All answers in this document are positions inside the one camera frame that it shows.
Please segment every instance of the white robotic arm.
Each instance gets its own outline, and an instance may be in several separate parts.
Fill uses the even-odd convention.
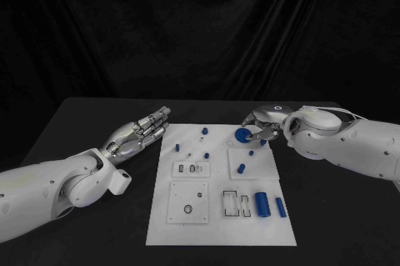
[[[288,146],[310,159],[327,159],[333,164],[365,175],[400,181],[400,125],[356,119],[345,123],[327,110],[304,106],[293,111],[283,105],[265,105],[248,115],[242,126],[252,120],[263,128],[251,139],[274,140],[280,130]]]
[[[93,204],[107,190],[126,192],[132,177],[116,166],[163,136],[170,112],[163,107],[124,125],[100,150],[0,173],[0,243],[64,217],[75,206]]]

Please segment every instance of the black table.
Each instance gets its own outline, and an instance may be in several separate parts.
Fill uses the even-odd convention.
[[[101,147],[123,124],[163,105],[173,110],[170,123],[241,124],[267,103],[71,98],[24,165]],[[280,103],[294,109],[304,104],[339,106]],[[123,195],[107,192],[91,206],[0,244],[2,265],[400,265],[400,195],[393,183],[326,160],[309,160],[284,136],[271,147],[298,246],[146,246],[160,147],[162,140],[120,165],[133,176]]]

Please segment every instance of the robotic arm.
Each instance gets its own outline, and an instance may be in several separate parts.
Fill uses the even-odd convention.
[[[170,112],[163,107],[120,127],[101,149],[0,173],[0,243],[64,217],[75,206],[93,204],[107,190],[126,192],[132,177],[116,166],[163,136]]]
[[[355,121],[346,123],[324,110],[350,113],[340,108],[313,106],[296,112],[283,105],[258,107],[242,126],[255,120],[263,131],[250,135],[248,140],[271,141],[283,130],[288,146],[306,158],[327,159],[365,175],[400,181],[400,125],[368,120],[353,113]]]

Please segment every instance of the robotic hand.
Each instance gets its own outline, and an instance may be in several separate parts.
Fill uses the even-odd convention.
[[[324,110],[352,114],[355,121],[343,122]],[[400,181],[400,125],[368,120],[340,108],[304,106],[294,112],[283,105],[258,107],[242,126],[252,121],[263,131],[248,140],[271,141],[283,130],[288,146],[307,158],[327,159],[365,175]]]
[[[120,127],[100,150],[0,173],[0,243],[93,204],[107,190],[126,192],[132,177],[116,166],[163,136],[170,112],[163,107]]]

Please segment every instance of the black backdrop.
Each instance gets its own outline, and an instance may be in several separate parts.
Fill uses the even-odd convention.
[[[77,96],[336,101],[400,123],[400,0],[0,2],[0,169]]]

